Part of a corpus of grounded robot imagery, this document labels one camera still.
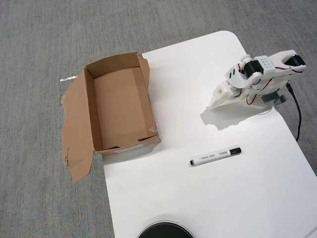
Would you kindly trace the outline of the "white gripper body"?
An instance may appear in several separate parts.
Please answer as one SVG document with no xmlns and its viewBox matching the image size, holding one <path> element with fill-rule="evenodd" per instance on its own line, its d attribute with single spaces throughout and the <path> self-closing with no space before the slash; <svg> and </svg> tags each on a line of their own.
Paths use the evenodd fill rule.
<svg viewBox="0 0 317 238">
<path fill-rule="evenodd" d="M 236 88 L 228 80 L 224 80 L 214 90 L 213 97 L 216 100 L 232 100 L 240 97 L 241 93 L 241 88 Z"/>
</svg>

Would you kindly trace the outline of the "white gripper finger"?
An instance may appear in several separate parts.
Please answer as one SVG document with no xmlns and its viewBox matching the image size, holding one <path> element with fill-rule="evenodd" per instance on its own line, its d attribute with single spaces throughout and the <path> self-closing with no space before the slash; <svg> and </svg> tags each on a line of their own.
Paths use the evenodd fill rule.
<svg viewBox="0 0 317 238">
<path fill-rule="evenodd" d="M 213 97 L 210 100 L 209 105 L 207 106 L 207 108 L 208 109 L 216 108 L 216 107 L 222 105 L 223 103 L 225 103 L 227 100 L 228 100 L 227 97 L 213 95 Z"/>
</svg>

